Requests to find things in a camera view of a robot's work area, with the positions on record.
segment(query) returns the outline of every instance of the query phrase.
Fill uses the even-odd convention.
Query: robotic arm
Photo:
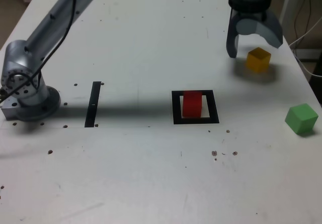
[[[1,77],[3,89],[12,95],[2,106],[7,120],[35,121],[59,108],[58,91],[46,86],[39,69],[45,56],[64,39],[72,23],[91,2],[58,0],[27,41],[16,40],[7,46]]]
[[[59,93],[46,86],[41,69],[91,2],[58,0],[27,41],[16,40],[7,46],[1,77],[7,95],[0,101],[4,102],[2,111],[7,120],[35,121],[59,108]],[[270,3],[271,0],[229,0],[232,9],[226,48],[230,57],[237,55],[239,34],[260,34],[274,47],[283,43],[281,26],[268,11]]]

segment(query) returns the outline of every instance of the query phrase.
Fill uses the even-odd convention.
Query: table surface
[[[56,1],[32,0],[5,46]],[[0,114],[1,222],[321,223],[322,121],[307,136],[284,122],[320,105],[286,42],[243,36],[230,59],[229,15],[227,0],[95,0],[43,70],[60,110],[43,126]],[[258,46],[261,76],[244,67]],[[84,128],[94,81],[99,127]],[[173,125],[175,90],[213,90],[220,123]]]

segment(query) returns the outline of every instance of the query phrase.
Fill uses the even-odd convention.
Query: black tape
[[[101,82],[93,82],[89,107],[87,108],[85,127],[94,127],[97,106],[99,103],[100,90],[101,90]]]

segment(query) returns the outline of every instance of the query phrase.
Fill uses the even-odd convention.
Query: block
[[[202,92],[185,91],[183,94],[182,116],[187,118],[200,118],[202,108]]]
[[[318,118],[317,113],[308,105],[302,104],[291,107],[285,118],[285,122],[296,133],[310,132]]]
[[[267,71],[270,60],[271,54],[258,47],[248,53],[246,67],[253,72],[262,73]]]

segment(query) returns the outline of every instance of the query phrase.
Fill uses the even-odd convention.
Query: gray robot arm
[[[76,0],[73,22],[92,0]],[[73,0],[58,0],[31,36],[11,42],[6,48],[1,85],[11,97],[4,101],[2,111],[7,120],[34,121],[47,117],[60,105],[57,90],[45,85],[38,68],[46,55],[66,33],[71,20]]]

